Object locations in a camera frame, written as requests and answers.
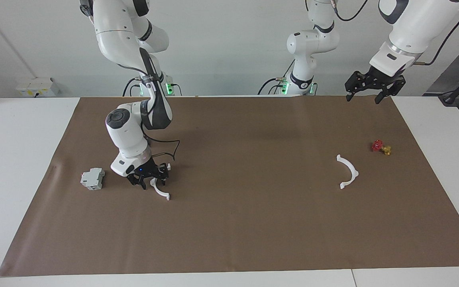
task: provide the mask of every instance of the green indicator light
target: green indicator light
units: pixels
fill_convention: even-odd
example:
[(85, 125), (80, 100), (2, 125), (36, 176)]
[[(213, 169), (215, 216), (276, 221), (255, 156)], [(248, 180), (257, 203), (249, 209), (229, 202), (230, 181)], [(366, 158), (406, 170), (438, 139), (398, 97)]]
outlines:
[(173, 93), (173, 87), (169, 83), (166, 83), (167, 94)]
[(288, 87), (289, 86), (290, 86), (290, 83), (283, 84), (282, 94), (287, 94), (288, 93)]

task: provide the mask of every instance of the white robotic arm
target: white robotic arm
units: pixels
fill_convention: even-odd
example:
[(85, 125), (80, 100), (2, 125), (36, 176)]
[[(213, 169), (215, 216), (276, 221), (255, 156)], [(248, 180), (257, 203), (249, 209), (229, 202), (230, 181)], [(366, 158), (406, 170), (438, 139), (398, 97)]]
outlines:
[(330, 0), (309, 0), (308, 16), (315, 25), (288, 37), (288, 51), (295, 56), (293, 71), (288, 75), (287, 94), (306, 94), (313, 83), (316, 60), (313, 54), (333, 51), (339, 44), (335, 13)]
[(95, 26), (102, 54), (120, 67), (137, 71), (142, 89), (150, 94), (149, 100), (120, 105), (107, 116), (107, 130), (120, 150), (111, 169), (143, 188), (148, 177), (164, 183), (168, 169), (153, 161), (142, 126), (165, 129), (173, 120), (164, 92), (167, 76), (149, 54), (166, 50), (169, 38), (146, 19), (149, 0), (80, 0), (80, 9)]
[(379, 89), (375, 103), (395, 96), (406, 83), (403, 71), (416, 63), (459, 13), (459, 0), (380, 0), (381, 16), (393, 26), (388, 40), (369, 62), (366, 74), (353, 73), (346, 82), (347, 100), (359, 91)]

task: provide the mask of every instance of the red toy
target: red toy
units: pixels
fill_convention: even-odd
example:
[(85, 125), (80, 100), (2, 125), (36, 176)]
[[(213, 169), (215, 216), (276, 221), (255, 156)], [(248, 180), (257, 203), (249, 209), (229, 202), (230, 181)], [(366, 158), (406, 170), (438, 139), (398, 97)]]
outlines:
[(371, 149), (374, 152), (379, 151), (382, 147), (384, 146), (384, 143), (381, 140), (376, 140), (373, 145), (371, 146)]

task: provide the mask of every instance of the white table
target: white table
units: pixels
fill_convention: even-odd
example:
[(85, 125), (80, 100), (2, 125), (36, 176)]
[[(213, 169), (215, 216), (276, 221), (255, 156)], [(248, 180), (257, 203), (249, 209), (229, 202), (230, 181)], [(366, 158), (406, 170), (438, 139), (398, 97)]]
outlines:
[[(437, 98), (396, 97), (394, 102), (459, 212), (459, 111), (443, 107)], [(78, 98), (0, 99), (0, 265), (77, 103)], [(121, 283), (154, 287), (445, 287), (459, 286), (459, 267), (0, 278), (0, 286), (13, 287)]]

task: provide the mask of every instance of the curved white piece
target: curved white piece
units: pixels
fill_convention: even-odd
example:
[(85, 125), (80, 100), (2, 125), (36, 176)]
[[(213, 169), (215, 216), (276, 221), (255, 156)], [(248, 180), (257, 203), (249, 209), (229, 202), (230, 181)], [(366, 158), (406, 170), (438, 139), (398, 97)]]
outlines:
[(160, 191), (157, 187), (157, 178), (153, 178), (151, 181), (150, 181), (150, 185), (152, 187), (155, 188), (155, 191), (160, 195), (160, 196), (164, 196), (167, 200), (169, 200), (169, 194), (168, 193), (163, 193), (162, 191)]
[(341, 182), (341, 184), (339, 185), (341, 189), (344, 189), (345, 186), (352, 183), (355, 180), (355, 178), (359, 176), (359, 172), (355, 169), (351, 162), (349, 162), (347, 159), (342, 158), (341, 155), (338, 154), (336, 159), (337, 161), (344, 163), (344, 165), (346, 165), (352, 172), (352, 179), (350, 179), (350, 181), (347, 182)]

